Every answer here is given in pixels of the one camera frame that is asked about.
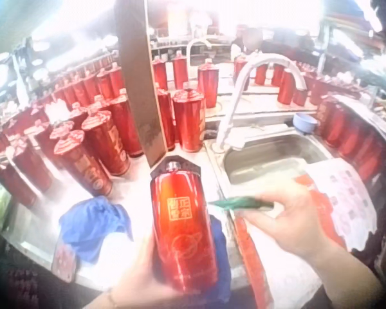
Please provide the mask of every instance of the blue cloth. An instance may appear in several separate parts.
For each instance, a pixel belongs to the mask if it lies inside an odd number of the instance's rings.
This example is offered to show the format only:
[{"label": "blue cloth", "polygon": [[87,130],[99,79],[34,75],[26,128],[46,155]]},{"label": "blue cloth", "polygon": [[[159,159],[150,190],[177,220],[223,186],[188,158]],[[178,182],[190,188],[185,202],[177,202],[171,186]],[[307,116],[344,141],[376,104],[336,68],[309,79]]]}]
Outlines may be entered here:
[{"label": "blue cloth", "polygon": [[111,204],[98,196],[74,205],[60,217],[61,237],[76,255],[88,263],[96,263],[104,238],[114,232],[127,233],[133,240],[131,221],[121,205]]}]

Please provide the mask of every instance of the hand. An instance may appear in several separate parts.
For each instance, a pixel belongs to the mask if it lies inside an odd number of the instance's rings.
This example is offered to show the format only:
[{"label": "hand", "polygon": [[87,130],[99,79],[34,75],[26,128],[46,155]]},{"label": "hand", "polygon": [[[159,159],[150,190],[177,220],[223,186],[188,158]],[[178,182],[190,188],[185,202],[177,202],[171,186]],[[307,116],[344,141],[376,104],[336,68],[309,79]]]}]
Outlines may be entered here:
[{"label": "hand", "polygon": [[144,239],[140,254],[130,272],[127,272],[112,289],[111,298],[119,307],[149,306],[181,296],[153,276],[154,233]]},{"label": "hand", "polygon": [[293,180],[280,180],[256,197],[277,201],[283,204],[284,211],[276,219],[257,210],[240,210],[237,214],[274,238],[285,251],[310,259],[331,242],[322,230],[316,207],[305,186]]}]

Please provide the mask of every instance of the person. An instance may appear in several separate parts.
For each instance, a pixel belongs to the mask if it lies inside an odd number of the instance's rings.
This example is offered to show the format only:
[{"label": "person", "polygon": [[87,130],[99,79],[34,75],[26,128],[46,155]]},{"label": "person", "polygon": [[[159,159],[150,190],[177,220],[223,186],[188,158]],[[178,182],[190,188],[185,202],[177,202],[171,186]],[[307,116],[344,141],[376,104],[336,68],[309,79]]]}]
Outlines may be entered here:
[{"label": "person", "polygon": [[[376,276],[324,234],[305,186],[280,180],[265,188],[257,198],[283,204],[284,212],[275,219],[258,210],[239,210],[236,214],[274,238],[282,249],[309,263],[321,278],[333,308],[368,308],[381,297],[383,288]],[[181,297],[179,292],[154,278],[153,248],[154,239],[150,236],[133,271],[86,308],[152,306]]]}]

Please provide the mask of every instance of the white faucet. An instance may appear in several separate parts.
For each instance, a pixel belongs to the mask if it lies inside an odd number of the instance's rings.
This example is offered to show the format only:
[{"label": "white faucet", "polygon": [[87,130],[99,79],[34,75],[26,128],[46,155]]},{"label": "white faucet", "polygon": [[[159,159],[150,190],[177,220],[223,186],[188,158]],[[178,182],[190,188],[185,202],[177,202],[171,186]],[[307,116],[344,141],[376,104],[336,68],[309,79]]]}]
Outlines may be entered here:
[{"label": "white faucet", "polygon": [[205,39],[206,37],[213,37],[213,35],[207,35],[207,36],[202,37],[200,39],[192,39],[187,44],[187,47],[186,47],[186,58],[187,58],[187,68],[188,68],[188,70],[190,69],[190,51],[191,51],[192,46],[193,46],[194,43],[202,42],[202,43],[206,44],[207,48],[212,48],[211,43],[208,40]]},{"label": "white faucet", "polygon": [[225,144],[227,144],[226,139],[228,138],[230,130],[233,127],[233,116],[242,96],[244,84],[246,83],[247,78],[250,76],[250,72],[258,66],[269,63],[280,64],[285,68],[288,68],[295,78],[296,88],[302,91],[307,89],[306,82],[304,81],[302,74],[300,73],[297,66],[293,63],[293,61],[291,61],[289,58],[283,55],[278,55],[276,53],[259,53],[251,55],[248,63],[246,63],[246,65],[240,71],[232,93],[232,102],[228,107],[225,117],[223,117],[223,119],[220,121],[219,132],[216,138],[216,147],[218,149],[223,150]]}]

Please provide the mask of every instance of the sink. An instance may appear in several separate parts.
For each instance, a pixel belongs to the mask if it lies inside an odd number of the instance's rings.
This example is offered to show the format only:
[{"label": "sink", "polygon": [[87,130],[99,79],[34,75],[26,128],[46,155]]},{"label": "sink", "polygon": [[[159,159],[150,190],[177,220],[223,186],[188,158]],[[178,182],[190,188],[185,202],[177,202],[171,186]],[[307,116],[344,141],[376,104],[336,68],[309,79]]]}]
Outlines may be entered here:
[{"label": "sink", "polygon": [[272,177],[295,178],[308,164],[333,157],[314,136],[295,129],[251,138],[240,151],[215,153],[213,143],[208,140],[205,145],[225,198],[255,194]]}]

